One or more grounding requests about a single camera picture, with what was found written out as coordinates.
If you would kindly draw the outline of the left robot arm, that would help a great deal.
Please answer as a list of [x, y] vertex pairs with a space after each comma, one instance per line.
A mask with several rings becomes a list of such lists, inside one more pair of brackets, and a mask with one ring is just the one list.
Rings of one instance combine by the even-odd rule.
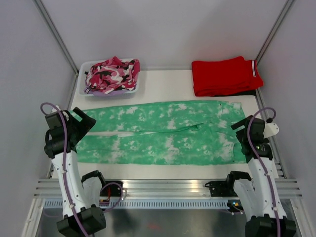
[[106, 228], [99, 198], [108, 187], [98, 170], [80, 177], [76, 145], [96, 120], [79, 108], [75, 108], [75, 113], [81, 120], [56, 105], [52, 108], [51, 113], [45, 114], [49, 129], [44, 151], [57, 173], [63, 200], [63, 217], [57, 222], [57, 229], [65, 237], [89, 237]]

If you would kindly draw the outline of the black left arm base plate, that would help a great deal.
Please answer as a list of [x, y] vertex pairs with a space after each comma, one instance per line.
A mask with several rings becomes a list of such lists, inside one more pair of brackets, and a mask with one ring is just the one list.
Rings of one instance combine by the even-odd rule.
[[101, 197], [120, 197], [122, 195], [122, 181], [106, 181], [100, 191]]

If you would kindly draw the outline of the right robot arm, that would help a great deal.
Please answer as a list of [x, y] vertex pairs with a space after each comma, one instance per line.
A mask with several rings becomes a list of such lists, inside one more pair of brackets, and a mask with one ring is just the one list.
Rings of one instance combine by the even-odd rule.
[[273, 174], [273, 154], [265, 137], [264, 120], [248, 116], [233, 124], [232, 130], [241, 144], [249, 173], [231, 171], [225, 190], [237, 195], [246, 215], [247, 237], [292, 237], [296, 223], [288, 219], [281, 204]]

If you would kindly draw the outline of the green tie-dye trousers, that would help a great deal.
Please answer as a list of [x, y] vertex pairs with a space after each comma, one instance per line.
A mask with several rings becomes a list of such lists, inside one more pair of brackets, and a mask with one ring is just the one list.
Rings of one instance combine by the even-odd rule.
[[245, 117], [239, 102], [157, 102], [89, 109], [86, 114], [96, 124], [76, 146], [82, 163], [245, 163], [231, 129]]

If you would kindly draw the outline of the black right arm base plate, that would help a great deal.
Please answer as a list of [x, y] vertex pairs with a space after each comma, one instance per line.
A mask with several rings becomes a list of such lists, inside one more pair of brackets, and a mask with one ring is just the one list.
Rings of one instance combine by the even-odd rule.
[[209, 189], [212, 197], [237, 197], [227, 181], [210, 181], [205, 183], [204, 187]]

